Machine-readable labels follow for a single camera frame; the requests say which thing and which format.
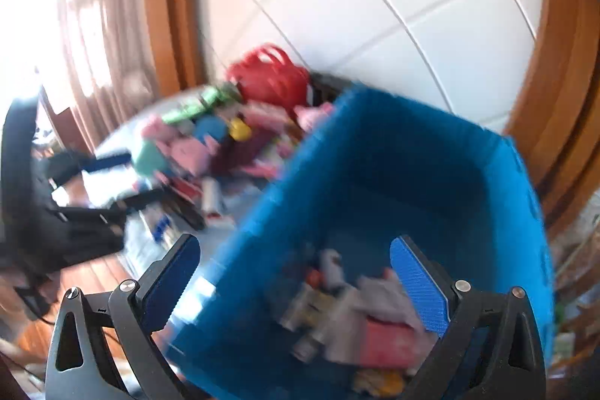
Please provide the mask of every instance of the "blue plastic box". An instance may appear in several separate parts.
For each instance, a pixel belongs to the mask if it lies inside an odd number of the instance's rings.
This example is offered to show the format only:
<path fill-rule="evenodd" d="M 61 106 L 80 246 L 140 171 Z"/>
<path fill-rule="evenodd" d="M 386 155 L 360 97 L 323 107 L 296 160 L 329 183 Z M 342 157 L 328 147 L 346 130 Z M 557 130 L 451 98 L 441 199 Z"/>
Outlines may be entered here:
<path fill-rule="evenodd" d="M 511 140 L 361 85 L 336 106 L 220 250 L 205 275 L 217 292 L 167 356 L 220 400 L 346 398 L 355 369 L 295 360 L 298 336 L 274 320 L 272 291 L 286 280 L 298 286 L 287 272 L 307 242 L 337 249 L 352 283 L 380 276 L 391 241 L 408 234 L 454 279 L 525 288 L 549 358 L 553 270 Z"/>

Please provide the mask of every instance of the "wooden floor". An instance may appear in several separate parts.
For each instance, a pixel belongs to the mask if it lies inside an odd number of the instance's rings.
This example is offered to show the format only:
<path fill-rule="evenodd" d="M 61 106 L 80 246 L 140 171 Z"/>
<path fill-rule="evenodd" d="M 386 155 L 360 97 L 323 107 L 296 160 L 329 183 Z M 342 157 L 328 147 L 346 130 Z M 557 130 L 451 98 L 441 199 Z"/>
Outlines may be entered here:
<path fill-rule="evenodd" d="M 116 256 L 95 259 L 62 270 L 61 288 L 58 291 L 58 297 L 59 300 L 62 300 L 65 291 L 72 286 L 78 286 L 83 293 L 112 291 L 119 283 L 129 277 Z M 44 318 L 54 322 L 58 309 L 59 303 L 54 304 L 50 313 Z M 17 345 L 26 351 L 45 358 L 48 356 L 52 329 L 50 325 L 41 321 L 32 322 L 19 337 Z M 106 331 L 116 337 L 114 330 L 107 328 Z M 125 357 L 123 350 L 114 340 L 107 337 L 107 342 L 113 356 Z"/>

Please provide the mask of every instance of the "curtain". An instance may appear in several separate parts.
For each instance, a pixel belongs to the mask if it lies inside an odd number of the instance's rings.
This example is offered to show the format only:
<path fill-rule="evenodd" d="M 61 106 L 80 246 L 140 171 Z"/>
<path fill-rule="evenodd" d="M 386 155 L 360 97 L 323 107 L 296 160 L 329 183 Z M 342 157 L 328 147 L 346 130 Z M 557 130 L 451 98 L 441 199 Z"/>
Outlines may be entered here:
<path fill-rule="evenodd" d="M 157 98 L 143 0 L 28 0 L 26 10 L 52 109 L 71 108 L 91 150 Z"/>

